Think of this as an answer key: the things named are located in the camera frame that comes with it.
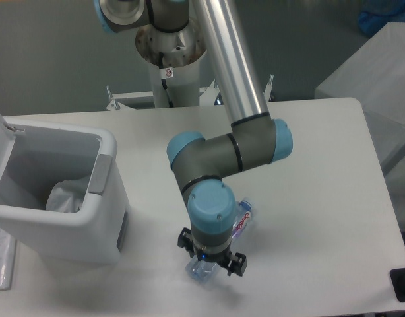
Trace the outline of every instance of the white plastic bag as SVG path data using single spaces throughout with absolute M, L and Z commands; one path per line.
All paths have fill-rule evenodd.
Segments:
M 60 213 L 78 212 L 82 207 L 90 177 L 91 175 L 80 180 L 64 180 L 57 183 L 51 190 L 46 210 Z

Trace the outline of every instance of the silver metal tube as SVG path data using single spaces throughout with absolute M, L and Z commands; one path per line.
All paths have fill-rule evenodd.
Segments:
M 268 112 L 233 0 L 194 0 L 231 122 Z

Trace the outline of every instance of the transparent plastic sheet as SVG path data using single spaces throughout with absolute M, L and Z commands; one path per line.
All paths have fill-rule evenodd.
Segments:
M 0 229 L 0 291 L 11 288 L 16 240 Z

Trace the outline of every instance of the blue object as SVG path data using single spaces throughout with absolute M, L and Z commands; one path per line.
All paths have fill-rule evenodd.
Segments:
M 203 180 L 191 192 L 188 214 L 194 226 L 207 234 L 228 230 L 235 219 L 235 195 L 221 180 Z
M 274 119 L 274 124 L 276 125 L 276 148 L 271 163 L 288 157 L 294 148 L 292 133 L 286 122 L 282 119 Z
M 366 0 L 358 17 L 358 26 L 373 36 L 387 22 L 405 22 L 405 0 Z
M 107 24 L 106 20 L 103 17 L 103 12 L 102 9 L 100 8 L 100 1 L 99 0 L 94 0 L 94 8 L 97 13 L 98 20 L 100 20 L 100 23 L 102 24 L 103 30 L 105 30 L 107 33 L 115 33 L 110 26 Z
M 170 168 L 173 166 L 173 161 L 180 151 L 183 150 L 188 144 L 195 140 L 205 140 L 203 135 L 197 131 L 182 132 L 176 135 L 168 144 L 168 158 L 170 162 Z

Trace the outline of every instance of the black object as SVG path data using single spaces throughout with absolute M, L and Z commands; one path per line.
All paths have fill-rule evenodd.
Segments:
M 123 215 L 123 220 L 122 220 L 122 225 L 121 225 L 121 230 L 119 232 L 119 236 L 117 237 L 117 249 L 119 251 L 122 251 L 122 247 L 123 247 L 123 241 L 125 240 L 125 233 L 126 233 L 126 229 L 128 227 L 128 212 L 125 211 L 125 214 Z
M 235 253 L 235 255 L 233 255 L 229 247 L 222 251 L 221 254 L 213 255 L 212 258 L 218 261 L 210 261 L 211 256 L 208 254 L 203 254 L 202 252 L 197 252 L 198 254 L 196 254 L 192 242 L 191 230 L 186 227 L 182 229 L 181 234 L 177 238 L 177 246 L 184 248 L 189 253 L 191 258 L 194 255 L 197 255 L 198 261 L 204 259 L 208 262 L 217 262 L 220 267 L 223 267 L 228 271 L 228 276 L 231 276 L 232 274 L 243 276 L 247 268 L 246 255 L 242 253 Z
M 405 302 L 405 268 L 392 269 L 390 271 L 390 278 L 396 297 L 400 302 Z

